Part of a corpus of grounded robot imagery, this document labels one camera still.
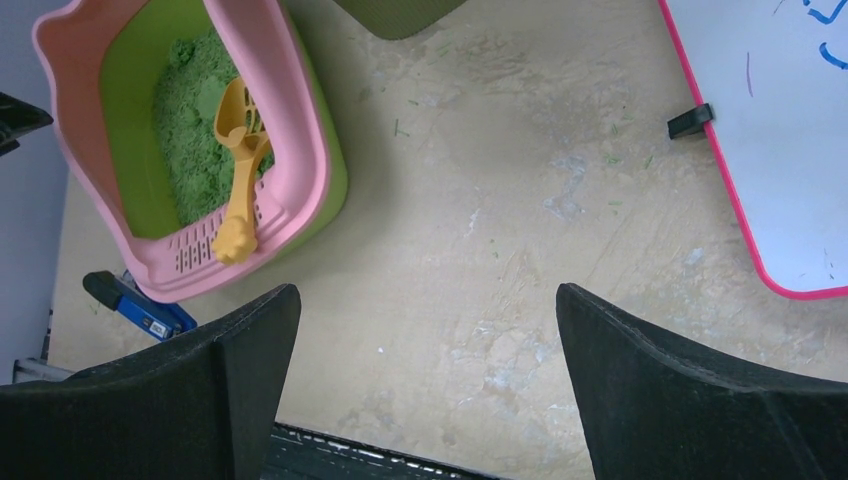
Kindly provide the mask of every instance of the blue tool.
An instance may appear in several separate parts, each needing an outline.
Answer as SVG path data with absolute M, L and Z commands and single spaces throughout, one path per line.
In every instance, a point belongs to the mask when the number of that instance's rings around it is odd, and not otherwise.
M 197 322 L 176 303 L 159 303 L 142 293 L 129 272 L 122 278 L 111 272 L 92 272 L 82 279 L 82 286 L 106 308 L 160 342 L 197 328 Z

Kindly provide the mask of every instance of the wall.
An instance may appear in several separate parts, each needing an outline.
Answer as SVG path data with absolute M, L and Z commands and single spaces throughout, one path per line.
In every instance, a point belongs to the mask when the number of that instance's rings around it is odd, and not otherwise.
M 30 31 L 66 0 L 0 2 L 0 91 L 50 111 L 47 78 Z M 0 384 L 17 358 L 38 356 L 56 278 L 67 167 L 52 127 L 0 157 Z

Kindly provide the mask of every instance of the pink whiteboard frame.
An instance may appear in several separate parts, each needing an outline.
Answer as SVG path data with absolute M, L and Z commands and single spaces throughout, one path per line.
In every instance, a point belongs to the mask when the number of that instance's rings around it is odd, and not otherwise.
M 683 49 L 683 42 L 680 40 L 680 34 L 677 31 L 677 26 L 674 24 L 674 18 L 671 15 L 671 9 L 668 6 L 668 0 L 658 0 L 660 9 L 662 10 L 665 23 L 668 26 L 668 31 L 671 34 L 671 40 L 674 43 L 674 49 L 677 51 L 677 56 L 680 57 L 680 65 L 683 67 L 683 73 L 686 75 L 686 82 L 689 84 L 689 89 L 692 91 L 692 97 L 696 105 L 704 103 L 704 98 L 701 95 L 701 90 L 698 88 L 698 82 L 695 80 L 695 73 L 692 71 L 692 65 L 689 63 L 689 58 L 686 56 L 686 51 Z M 748 245 L 748 250 L 751 252 L 751 259 L 754 261 L 754 267 L 757 269 L 757 274 L 763 283 L 766 284 L 775 293 L 791 298 L 793 300 L 821 300 L 825 298 L 833 298 L 848 295 L 848 287 L 828 288 L 825 290 L 813 290 L 809 292 L 796 292 L 781 287 L 772 279 L 766 272 L 763 259 L 757 249 L 757 244 L 754 242 L 754 235 L 751 233 L 751 227 L 748 225 L 748 219 L 745 217 L 745 211 L 742 209 L 742 203 L 739 201 L 739 195 L 736 193 L 736 186 L 733 184 L 733 178 L 730 176 L 730 170 L 727 167 L 727 162 L 724 159 L 724 154 L 721 151 L 721 145 L 718 143 L 718 137 L 711 123 L 704 126 L 704 131 L 707 138 L 710 140 L 713 153 L 716 157 L 721 178 L 724 180 L 724 185 L 727 187 L 727 194 L 730 196 L 730 203 L 733 204 L 733 210 L 736 212 L 736 218 L 739 221 L 739 227 L 742 229 L 742 234 L 745 236 L 745 243 Z

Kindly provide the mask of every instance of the concrete floor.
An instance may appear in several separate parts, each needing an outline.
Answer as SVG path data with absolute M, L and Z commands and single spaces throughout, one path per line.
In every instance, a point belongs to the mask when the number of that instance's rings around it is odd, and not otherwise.
M 291 256 L 184 304 L 208 321 L 298 286 L 280 421 L 506 477 L 591 478 L 556 330 L 562 282 L 723 352 L 848 381 L 848 301 L 770 292 L 707 142 L 667 139 L 692 101 L 654 0 L 469 0 L 400 42 L 329 0 L 291 3 L 347 205 Z M 72 179 L 56 365 L 152 344 L 83 292 L 97 269 L 123 265 Z

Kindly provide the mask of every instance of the label on blue tool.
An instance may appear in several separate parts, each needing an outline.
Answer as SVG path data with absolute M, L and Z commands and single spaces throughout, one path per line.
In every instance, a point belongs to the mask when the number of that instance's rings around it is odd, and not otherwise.
M 150 331 L 156 334 L 156 336 L 158 336 L 159 338 L 163 339 L 168 335 L 168 327 L 162 325 L 156 320 L 154 320 L 153 323 L 150 324 Z

